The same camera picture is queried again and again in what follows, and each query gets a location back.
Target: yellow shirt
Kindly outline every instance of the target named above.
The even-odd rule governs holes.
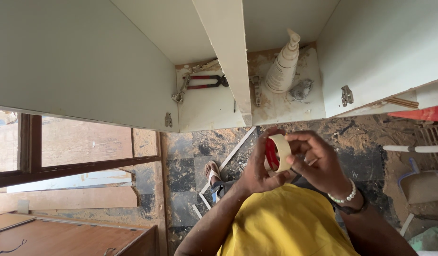
[[[241,206],[218,256],[358,255],[321,194],[285,184]]]

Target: white slipper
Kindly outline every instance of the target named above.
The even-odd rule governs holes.
[[[206,165],[205,165],[205,168],[206,168],[206,166],[208,166],[210,163],[213,163],[213,165],[216,166],[216,169],[219,170],[217,164],[216,164],[214,161],[209,161],[209,162],[207,162]],[[221,180],[219,173],[213,171],[213,169],[211,168],[211,170],[210,170],[210,175],[209,175],[209,177],[208,177],[208,184],[210,184],[210,185],[212,185],[212,184],[211,184],[211,178],[212,178],[213,176],[216,176],[217,178],[219,178],[219,180]]]

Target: brown window frame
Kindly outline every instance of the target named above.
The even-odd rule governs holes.
[[[19,114],[18,136],[18,170],[1,172],[0,188],[162,160],[160,132],[156,132],[158,155],[46,167],[42,167],[42,116]]]

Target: white cabinet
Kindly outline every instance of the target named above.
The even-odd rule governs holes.
[[[266,75],[287,27],[306,46],[295,83],[312,90],[296,102],[261,85],[257,107],[248,78]],[[229,87],[173,101],[216,57],[193,76]],[[0,109],[190,132],[410,110],[379,105],[394,96],[438,105],[438,0],[0,0]]]

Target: hand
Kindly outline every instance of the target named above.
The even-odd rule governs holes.
[[[278,130],[277,127],[272,127],[263,132],[258,138],[252,154],[249,157],[248,163],[241,174],[239,180],[235,183],[246,196],[253,193],[262,193],[273,190],[284,184],[290,176],[288,171],[280,172],[273,177],[268,175],[265,170],[265,144],[269,136],[275,134],[285,134],[284,130]]]
[[[313,131],[299,131],[288,134],[292,155],[287,162],[316,189],[345,199],[352,191],[352,185],[342,172],[334,149]],[[306,161],[296,157],[304,154]]]

